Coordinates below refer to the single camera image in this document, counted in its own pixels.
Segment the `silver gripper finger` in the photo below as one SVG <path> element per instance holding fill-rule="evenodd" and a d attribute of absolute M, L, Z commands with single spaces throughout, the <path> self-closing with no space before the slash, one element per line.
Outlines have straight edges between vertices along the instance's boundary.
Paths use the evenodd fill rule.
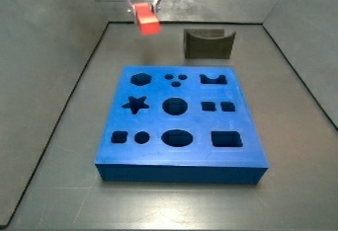
<path fill-rule="evenodd" d="M 162 1 L 162 0 L 153 0 L 153 3 L 152 3 L 152 11 L 153 11 L 153 13 L 157 13 L 157 12 L 158 12 L 161 1 Z"/>
<path fill-rule="evenodd" d="M 132 0 L 126 0 L 126 4 L 128 4 L 128 13 L 134 14 L 134 8 L 133 8 Z"/>

